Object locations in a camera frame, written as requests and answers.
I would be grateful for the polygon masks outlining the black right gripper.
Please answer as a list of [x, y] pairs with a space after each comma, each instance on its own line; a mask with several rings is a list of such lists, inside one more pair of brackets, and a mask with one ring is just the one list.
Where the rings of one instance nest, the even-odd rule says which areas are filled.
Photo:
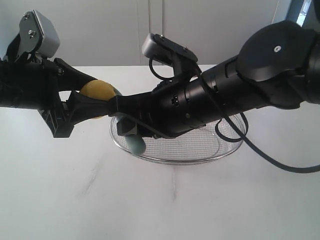
[[199, 75], [161, 83], [149, 92], [116, 95], [108, 103], [108, 116], [116, 117], [117, 134], [139, 136], [137, 119], [146, 129], [142, 135], [173, 139], [208, 123], [208, 85]]

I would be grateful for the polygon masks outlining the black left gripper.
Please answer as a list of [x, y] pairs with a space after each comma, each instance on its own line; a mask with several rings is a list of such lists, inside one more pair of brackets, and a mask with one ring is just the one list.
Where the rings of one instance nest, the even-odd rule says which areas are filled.
[[[61, 58], [38, 62], [0, 62], [0, 106], [37, 110], [54, 138], [68, 138], [74, 125], [109, 114], [106, 100], [85, 96], [80, 91], [96, 80]], [[63, 102], [60, 91], [71, 91]]]

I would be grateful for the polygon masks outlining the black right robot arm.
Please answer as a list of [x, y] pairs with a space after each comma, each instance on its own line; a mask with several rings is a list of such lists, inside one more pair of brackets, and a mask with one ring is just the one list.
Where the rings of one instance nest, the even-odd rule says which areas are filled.
[[118, 96], [112, 114], [120, 136], [174, 139], [252, 109], [320, 102], [320, 35], [291, 21], [268, 25], [238, 55], [195, 75], [192, 62], [150, 92]]

